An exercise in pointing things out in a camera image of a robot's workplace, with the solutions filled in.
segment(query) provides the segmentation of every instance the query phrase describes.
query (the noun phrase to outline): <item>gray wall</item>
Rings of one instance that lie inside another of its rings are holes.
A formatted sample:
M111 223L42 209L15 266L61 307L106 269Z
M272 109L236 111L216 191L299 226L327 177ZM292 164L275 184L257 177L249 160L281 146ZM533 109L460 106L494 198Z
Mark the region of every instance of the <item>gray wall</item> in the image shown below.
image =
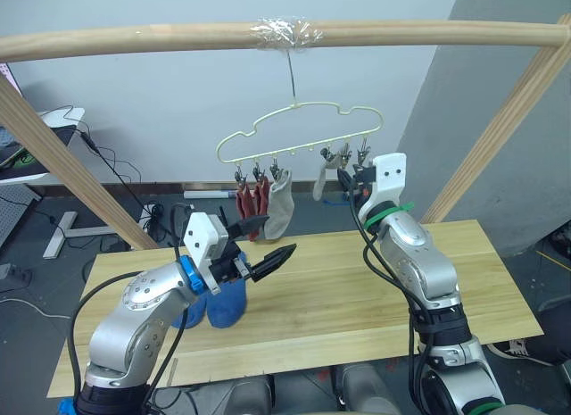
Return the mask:
M451 19L555 22L571 0L457 0ZM402 201L420 218L503 103L536 48L444 46L434 55L399 151ZM476 218L501 253L521 251L571 219L570 67L446 220Z

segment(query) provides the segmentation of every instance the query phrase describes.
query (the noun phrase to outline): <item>white wall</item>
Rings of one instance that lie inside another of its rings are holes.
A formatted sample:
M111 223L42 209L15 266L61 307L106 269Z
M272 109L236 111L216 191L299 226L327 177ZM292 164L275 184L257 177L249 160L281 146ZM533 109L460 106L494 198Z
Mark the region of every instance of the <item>white wall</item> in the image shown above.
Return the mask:
M307 19L447 19L455 0L2 0L0 35L146 23ZM366 104L385 114L374 153L396 149L434 55L431 46L314 49L294 54L300 101ZM86 109L97 144L132 161L144 181L228 181L234 166L216 160L221 138L291 103L286 59L274 51L205 51L67 58L12 65L37 110ZM245 154L366 128L355 115L320 110L269 124L236 144ZM353 151L356 151L356 140ZM73 152L103 182L113 175L79 141ZM294 179L312 179L316 152L279 159ZM270 160L262 163L269 167ZM251 173L250 166L244 167ZM128 168L120 168L129 173Z

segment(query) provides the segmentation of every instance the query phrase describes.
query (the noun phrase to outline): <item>gray sock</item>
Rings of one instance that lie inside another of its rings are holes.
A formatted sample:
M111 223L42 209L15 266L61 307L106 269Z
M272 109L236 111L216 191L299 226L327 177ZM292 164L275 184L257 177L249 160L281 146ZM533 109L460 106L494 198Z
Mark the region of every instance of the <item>gray sock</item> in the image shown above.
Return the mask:
M268 215L264 225L264 236L267 239L278 239L286 232L287 225L294 214L292 198L292 172L282 170L282 175L269 188Z
M318 179L315 180L315 184L313 185L313 199L319 201L321 196L323 195L323 188L325 187L326 182L326 170L336 170L337 168L341 167L341 152L343 148L339 149L339 151L335 154L333 159L328 161L323 161L321 166L319 167L319 175Z

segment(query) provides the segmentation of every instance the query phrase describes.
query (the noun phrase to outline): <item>light wood tabletop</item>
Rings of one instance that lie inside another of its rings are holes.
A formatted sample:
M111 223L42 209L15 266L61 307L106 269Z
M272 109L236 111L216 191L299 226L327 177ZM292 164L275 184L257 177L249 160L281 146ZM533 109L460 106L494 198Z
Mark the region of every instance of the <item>light wood tabletop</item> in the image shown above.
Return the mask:
M542 333L516 284L475 220L426 225L437 247L454 263L470 328L482 344ZM159 386L365 361L408 351L408 311L401 293L368 270L358 232L241 242L252 264L278 246L296 243L282 268L248 282L244 316L231 328L213 328L206 316L188 329ZM116 275L174 260L172 249L99 254L85 292ZM127 281L97 294L79 314L79 365L87 365L89 339L118 303ZM161 363L176 334L171 328ZM47 396L72 394L67 348Z

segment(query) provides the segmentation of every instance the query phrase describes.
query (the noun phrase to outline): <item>hanger hook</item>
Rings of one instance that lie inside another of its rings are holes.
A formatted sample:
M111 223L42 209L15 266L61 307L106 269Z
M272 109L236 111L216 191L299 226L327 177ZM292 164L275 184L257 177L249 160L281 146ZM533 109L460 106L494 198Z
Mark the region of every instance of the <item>hanger hook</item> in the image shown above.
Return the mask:
M287 66L289 67L289 77L292 81L292 95L294 96L294 105L297 104L297 98L295 96L295 78L294 78L294 69L292 68L292 58L289 54L289 49L285 51L287 56Z

